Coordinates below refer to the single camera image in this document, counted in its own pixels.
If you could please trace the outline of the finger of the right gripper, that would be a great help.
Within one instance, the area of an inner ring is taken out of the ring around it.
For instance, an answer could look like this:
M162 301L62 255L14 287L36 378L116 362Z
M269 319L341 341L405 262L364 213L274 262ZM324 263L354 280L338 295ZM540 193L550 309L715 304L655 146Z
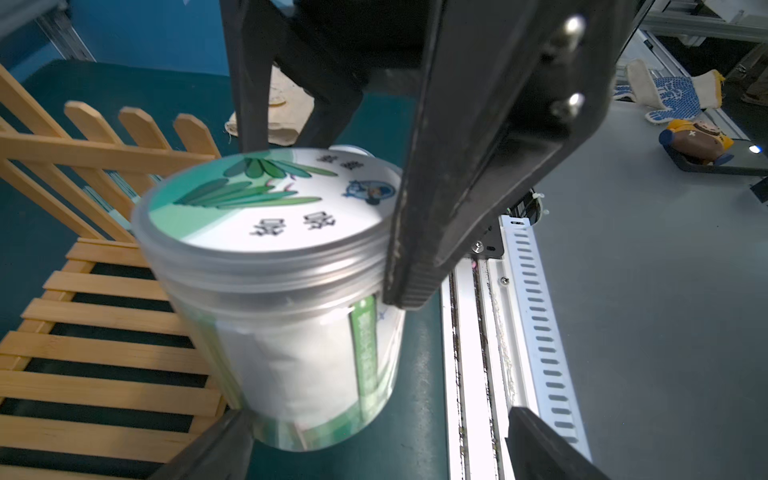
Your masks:
M632 1L439 1L384 273L417 309L606 117Z
M221 1L219 5L240 151L269 147L274 65L314 99L296 145L327 148L333 144L363 99L353 71L307 24L284 14L271 1Z

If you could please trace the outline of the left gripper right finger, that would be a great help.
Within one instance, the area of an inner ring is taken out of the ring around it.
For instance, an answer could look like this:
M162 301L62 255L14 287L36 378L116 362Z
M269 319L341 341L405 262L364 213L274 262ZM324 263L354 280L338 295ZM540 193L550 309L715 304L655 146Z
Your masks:
M506 438L517 480L609 480L527 407L509 411Z

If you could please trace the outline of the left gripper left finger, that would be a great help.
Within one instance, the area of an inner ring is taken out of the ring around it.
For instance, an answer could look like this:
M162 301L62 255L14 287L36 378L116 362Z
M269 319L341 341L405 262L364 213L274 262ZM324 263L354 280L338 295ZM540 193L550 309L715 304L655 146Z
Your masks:
M228 410L150 480L245 479L254 437L249 410Z

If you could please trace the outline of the jar with green tree lid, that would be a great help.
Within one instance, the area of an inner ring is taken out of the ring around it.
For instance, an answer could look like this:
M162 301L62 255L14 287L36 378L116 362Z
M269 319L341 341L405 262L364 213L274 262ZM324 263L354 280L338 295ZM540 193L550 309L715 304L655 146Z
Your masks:
M131 227L230 407L256 440L347 440L390 399L405 313L383 298L402 172L337 149L237 154L174 174Z

